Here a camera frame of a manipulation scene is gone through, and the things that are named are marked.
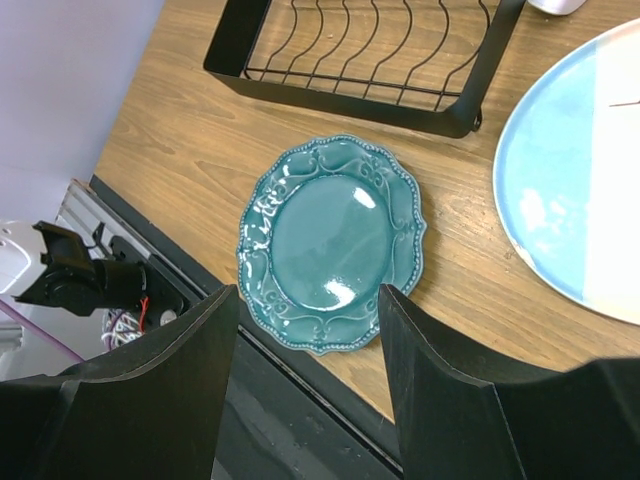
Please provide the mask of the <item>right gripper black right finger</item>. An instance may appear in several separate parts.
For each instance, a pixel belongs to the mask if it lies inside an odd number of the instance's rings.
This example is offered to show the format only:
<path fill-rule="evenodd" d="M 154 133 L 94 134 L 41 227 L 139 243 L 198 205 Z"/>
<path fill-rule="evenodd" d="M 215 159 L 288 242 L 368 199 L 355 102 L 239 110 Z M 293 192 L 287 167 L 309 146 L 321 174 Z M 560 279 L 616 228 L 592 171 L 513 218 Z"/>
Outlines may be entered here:
<path fill-rule="evenodd" d="M 534 366 L 388 284 L 378 316 L 406 478 L 638 477 L 637 358 L 598 358 L 566 372 Z"/>

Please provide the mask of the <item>cream blue leaf plate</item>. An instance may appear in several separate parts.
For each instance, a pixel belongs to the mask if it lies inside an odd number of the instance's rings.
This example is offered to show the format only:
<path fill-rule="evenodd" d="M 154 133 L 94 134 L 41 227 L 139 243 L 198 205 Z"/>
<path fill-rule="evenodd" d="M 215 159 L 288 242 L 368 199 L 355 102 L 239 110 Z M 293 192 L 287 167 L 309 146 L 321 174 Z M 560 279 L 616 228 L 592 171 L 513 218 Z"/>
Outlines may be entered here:
<path fill-rule="evenodd" d="M 516 253 L 551 288 L 639 320 L 639 23 L 586 42 L 519 101 L 493 192 Z"/>

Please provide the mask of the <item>teal scalloped plate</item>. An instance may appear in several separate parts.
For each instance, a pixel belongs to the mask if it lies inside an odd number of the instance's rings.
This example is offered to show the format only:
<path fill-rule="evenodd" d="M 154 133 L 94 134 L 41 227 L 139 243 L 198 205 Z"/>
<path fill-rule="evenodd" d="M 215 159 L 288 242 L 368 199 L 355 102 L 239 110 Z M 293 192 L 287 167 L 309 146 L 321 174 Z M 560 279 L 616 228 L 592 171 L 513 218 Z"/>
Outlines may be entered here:
<path fill-rule="evenodd" d="M 253 321 L 292 350 L 364 348 L 380 331 L 380 286 L 419 282 L 427 228 L 419 184 L 388 149 L 339 134 L 285 151 L 240 218 Z"/>

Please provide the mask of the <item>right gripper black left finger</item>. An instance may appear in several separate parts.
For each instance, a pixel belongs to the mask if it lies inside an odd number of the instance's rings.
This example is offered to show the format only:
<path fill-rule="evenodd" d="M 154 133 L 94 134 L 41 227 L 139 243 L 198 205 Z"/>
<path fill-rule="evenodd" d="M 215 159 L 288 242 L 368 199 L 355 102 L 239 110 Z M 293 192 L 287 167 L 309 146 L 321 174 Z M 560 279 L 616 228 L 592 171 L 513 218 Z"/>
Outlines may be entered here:
<path fill-rule="evenodd" d="M 58 375 L 2 382 L 2 478 L 210 478 L 238 323 L 224 286 Z"/>

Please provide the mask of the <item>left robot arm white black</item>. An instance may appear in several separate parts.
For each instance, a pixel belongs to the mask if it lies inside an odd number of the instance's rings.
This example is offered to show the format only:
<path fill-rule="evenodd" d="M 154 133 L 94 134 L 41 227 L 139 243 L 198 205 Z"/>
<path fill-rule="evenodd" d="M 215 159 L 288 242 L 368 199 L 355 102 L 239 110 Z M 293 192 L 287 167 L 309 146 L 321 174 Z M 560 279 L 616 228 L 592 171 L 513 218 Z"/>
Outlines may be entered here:
<path fill-rule="evenodd" d="M 1 222 L 1 293 L 19 303 L 83 317 L 133 309 L 146 297 L 147 279 L 138 263 L 92 258 L 71 230 L 44 221 Z"/>

